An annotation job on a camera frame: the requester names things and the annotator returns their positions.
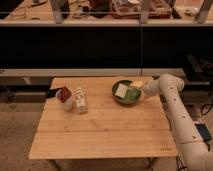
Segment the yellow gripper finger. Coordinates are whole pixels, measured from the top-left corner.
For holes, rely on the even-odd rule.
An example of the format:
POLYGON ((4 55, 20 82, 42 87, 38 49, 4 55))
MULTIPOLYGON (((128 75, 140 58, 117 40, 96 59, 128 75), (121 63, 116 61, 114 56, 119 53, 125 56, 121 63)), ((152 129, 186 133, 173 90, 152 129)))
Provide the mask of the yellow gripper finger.
POLYGON ((143 81, 133 81, 130 87, 141 89, 143 87, 143 81))

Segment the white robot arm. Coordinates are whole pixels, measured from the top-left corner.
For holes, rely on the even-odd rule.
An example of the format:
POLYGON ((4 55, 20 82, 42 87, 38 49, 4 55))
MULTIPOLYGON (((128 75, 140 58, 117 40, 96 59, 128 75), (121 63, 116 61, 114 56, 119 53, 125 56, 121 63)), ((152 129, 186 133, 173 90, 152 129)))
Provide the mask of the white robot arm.
POLYGON ((158 94, 164 96, 176 133, 176 141, 189 171, 213 171, 213 151, 206 143, 186 110, 179 92, 184 81, 171 74, 162 74, 158 79, 147 82, 133 81, 131 87, 140 89, 145 97, 158 94))

